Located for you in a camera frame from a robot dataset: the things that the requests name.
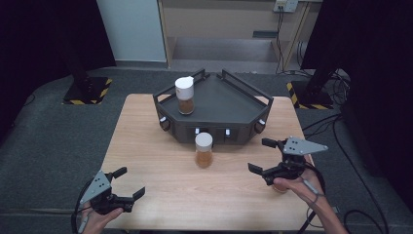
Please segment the caution stripe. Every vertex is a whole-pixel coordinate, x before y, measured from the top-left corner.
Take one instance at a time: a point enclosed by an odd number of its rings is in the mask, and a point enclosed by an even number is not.
[[[291,83],[287,83],[286,87],[288,88],[289,95],[291,96],[292,104],[297,109],[332,109],[332,105],[322,105],[322,104],[301,104],[298,100],[297,95],[295,94],[294,88]]]
[[[112,79],[107,79],[104,89],[101,91],[98,99],[70,99],[64,100],[62,104],[100,104],[103,101],[103,98],[106,96],[109,86],[112,83]]]

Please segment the person's left hand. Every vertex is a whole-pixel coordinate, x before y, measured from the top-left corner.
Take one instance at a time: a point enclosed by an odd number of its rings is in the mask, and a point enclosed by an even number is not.
[[[89,207],[91,203],[85,203],[85,208]],[[86,216],[89,216],[88,223],[86,224],[85,229],[83,230],[83,234],[100,234],[104,227],[112,221],[113,219],[117,218],[124,210],[122,208],[118,208],[113,210],[112,212],[102,215],[95,212],[92,208],[85,209],[82,211],[82,220]]]

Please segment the tabletop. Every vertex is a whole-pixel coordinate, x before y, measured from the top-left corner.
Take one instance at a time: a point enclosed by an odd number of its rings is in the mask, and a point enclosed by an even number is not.
[[[274,97],[264,132],[245,145],[215,144],[213,162],[201,169],[195,145],[178,143],[164,132],[152,95],[129,95],[109,144],[105,173],[127,167],[112,181],[112,192],[130,197],[141,187],[146,194],[131,213],[107,228],[126,230],[298,230],[307,204],[293,192],[279,193],[252,174],[247,163],[264,170],[282,159],[278,149],[261,138],[303,137],[289,97]],[[317,218],[313,224],[320,225]]]

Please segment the power outlet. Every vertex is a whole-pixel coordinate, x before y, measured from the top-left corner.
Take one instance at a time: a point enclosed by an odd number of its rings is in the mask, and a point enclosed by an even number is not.
[[[277,0],[274,12],[294,13],[297,9],[298,0]]]

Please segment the white wall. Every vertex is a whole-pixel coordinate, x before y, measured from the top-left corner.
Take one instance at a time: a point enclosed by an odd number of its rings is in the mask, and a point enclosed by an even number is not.
[[[115,60],[166,62],[157,0],[97,0]]]

